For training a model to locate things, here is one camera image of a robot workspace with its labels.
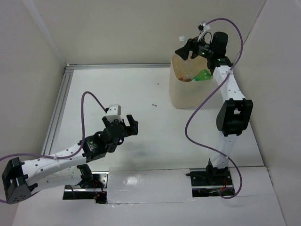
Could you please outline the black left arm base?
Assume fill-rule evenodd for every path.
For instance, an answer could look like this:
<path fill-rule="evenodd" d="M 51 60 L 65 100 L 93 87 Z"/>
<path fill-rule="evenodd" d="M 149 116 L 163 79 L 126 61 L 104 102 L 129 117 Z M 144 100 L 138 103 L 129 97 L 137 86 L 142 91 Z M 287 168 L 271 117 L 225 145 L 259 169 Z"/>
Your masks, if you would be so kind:
<path fill-rule="evenodd" d="M 94 200 L 107 203 L 108 172 L 92 172 L 87 164 L 78 165 L 80 180 L 64 187 L 63 200 Z"/>

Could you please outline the green plastic bottle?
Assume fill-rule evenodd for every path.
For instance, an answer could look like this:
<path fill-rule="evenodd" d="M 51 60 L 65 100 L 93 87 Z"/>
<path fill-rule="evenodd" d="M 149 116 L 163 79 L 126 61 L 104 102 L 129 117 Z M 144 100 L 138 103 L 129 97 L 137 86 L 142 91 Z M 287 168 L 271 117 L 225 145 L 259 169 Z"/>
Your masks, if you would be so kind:
<path fill-rule="evenodd" d="M 211 73 L 208 70 L 203 69 L 191 81 L 193 81 L 193 82 L 196 82 L 196 81 L 208 81 L 208 80 L 211 80 L 211 78 L 212 78 Z"/>

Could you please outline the red label bottle red cap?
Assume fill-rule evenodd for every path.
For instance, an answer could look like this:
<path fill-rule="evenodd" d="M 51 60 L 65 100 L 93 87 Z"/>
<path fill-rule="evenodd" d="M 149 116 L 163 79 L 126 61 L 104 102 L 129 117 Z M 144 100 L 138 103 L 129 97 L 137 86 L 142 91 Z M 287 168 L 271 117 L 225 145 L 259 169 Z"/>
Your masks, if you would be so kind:
<path fill-rule="evenodd" d="M 191 78 L 189 76 L 183 76 L 183 77 L 180 77 L 178 80 L 180 80 L 182 82 L 190 82 Z"/>

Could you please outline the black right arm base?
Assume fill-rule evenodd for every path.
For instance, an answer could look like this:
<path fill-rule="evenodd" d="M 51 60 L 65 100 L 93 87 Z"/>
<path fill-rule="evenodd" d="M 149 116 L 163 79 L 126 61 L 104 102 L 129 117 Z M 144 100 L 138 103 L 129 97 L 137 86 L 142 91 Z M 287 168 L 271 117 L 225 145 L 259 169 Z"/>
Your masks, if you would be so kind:
<path fill-rule="evenodd" d="M 190 178 L 193 198 L 235 194 L 229 168 L 214 167 L 210 160 L 205 169 L 190 170 L 185 175 Z"/>

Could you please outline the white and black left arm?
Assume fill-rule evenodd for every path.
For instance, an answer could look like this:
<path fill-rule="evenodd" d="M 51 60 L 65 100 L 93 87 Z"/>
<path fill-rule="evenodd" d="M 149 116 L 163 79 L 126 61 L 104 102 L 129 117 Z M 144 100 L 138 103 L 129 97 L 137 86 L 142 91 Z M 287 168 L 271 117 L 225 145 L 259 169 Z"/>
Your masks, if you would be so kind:
<path fill-rule="evenodd" d="M 22 161 L 10 159 L 1 175 L 6 199 L 5 204 L 22 202 L 37 192 L 64 185 L 87 188 L 94 177 L 88 163 L 104 158 L 129 136 L 138 134 L 138 121 L 127 115 L 129 125 L 123 120 L 110 122 L 103 117 L 105 128 L 92 136 L 51 155 Z"/>

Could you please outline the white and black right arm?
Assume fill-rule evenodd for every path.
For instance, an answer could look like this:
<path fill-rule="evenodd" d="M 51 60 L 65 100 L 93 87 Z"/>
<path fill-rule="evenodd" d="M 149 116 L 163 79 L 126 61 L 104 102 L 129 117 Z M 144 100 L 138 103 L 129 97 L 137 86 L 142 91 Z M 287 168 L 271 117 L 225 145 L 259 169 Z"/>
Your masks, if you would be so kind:
<path fill-rule="evenodd" d="M 215 78 L 222 95 L 223 105 L 216 117 L 216 127 L 221 141 L 215 156 L 208 161 L 205 173 L 206 181 L 217 184 L 229 166 L 229 156 L 234 143 L 247 129 L 253 102 L 241 93 L 233 74 L 233 63 L 226 57 L 228 35 L 215 32 L 210 43 L 204 38 L 188 39 L 186 44 L 175 53 L 183 60 L 198 56 L 207 60 L 207 67 Z"/>

